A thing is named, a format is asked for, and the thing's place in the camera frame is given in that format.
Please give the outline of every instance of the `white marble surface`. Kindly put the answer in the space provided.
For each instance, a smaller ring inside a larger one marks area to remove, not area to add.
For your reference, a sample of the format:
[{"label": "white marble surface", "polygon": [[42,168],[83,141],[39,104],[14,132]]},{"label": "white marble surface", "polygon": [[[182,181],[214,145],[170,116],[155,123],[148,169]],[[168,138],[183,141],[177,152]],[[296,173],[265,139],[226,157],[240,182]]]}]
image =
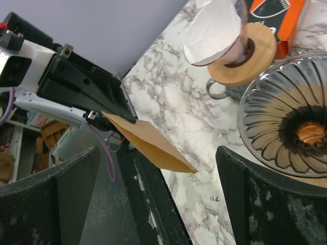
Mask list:
[{"label": "white marble surface", "polygon": [[[153,123],[196,167],[197,174],[162,173],[194,245],[235,244],[215,153],[225,145],[256,161],[237,129],[238,104],[205,92],[206,67],[189,65],[185,29],[207,0],[190,0],[124,79],[138,117]],[[327,1],[312,1],[291,55],[327,50]],[[214,88],[223,91],[223,86]]]}]

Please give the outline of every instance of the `wooden lid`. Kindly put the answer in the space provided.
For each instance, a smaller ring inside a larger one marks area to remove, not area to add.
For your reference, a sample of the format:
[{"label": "wooden lid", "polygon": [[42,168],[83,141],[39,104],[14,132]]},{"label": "wooden lid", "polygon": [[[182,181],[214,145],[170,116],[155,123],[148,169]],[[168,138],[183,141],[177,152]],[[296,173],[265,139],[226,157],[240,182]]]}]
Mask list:
[{"label": "wooden lid", "polygon": [[248,38],[255,45],[252,57],[235,68],[228,68],[219,62],[208,66],[210,76],[222,85],[240,86],[252,82],[270,66],[275,57],[277,43],[271,30],[258,23],[248,23],[246,27]]}]

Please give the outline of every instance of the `metal bracket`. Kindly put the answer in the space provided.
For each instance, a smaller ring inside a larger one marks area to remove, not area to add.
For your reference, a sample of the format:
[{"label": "metal bracket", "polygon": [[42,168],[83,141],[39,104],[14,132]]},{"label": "metal bracket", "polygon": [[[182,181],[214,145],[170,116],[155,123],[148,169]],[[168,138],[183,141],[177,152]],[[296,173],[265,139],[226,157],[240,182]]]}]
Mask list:
[{"label": "metal bracket", "polygon": [[60,52],[60,56],[66,59],[69,58],[71,53],[73,52],[74,47],[66,43],[64,47],[62,47],[62,51]]}]

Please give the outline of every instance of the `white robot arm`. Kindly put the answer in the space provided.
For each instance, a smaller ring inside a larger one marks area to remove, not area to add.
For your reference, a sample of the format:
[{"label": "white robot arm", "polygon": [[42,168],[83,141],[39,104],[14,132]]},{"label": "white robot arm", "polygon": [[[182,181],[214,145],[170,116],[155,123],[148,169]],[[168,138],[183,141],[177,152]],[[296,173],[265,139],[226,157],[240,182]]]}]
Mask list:
[{"label": "white robot arm", "polygon": [[10,13],[0,24],[0,93],[14,88],[14,106],[79,126],[116,131],[101,111],[134,123],[136,114],[120,80],[60,46]]}]

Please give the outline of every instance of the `orange object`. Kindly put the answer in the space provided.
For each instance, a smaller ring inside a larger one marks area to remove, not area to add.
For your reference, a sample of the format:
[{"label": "orange object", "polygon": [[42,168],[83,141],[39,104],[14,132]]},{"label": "orange object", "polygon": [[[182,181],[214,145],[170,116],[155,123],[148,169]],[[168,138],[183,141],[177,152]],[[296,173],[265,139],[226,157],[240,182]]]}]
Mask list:
[{"label": "orange object", "polygon": [[61,136],[68,128],[69,125],[55,120],[42,126],[42,128],[40,129],[41,135],[49,150],[51,150],[52,147],[55,146],[57,141],[61,138]]},{"label": "orange object", "polygon": [[268,26],[277,40],[276,58],[285,58],[295,40],[297,28],[309,0],[247,0],[248,22]]}]

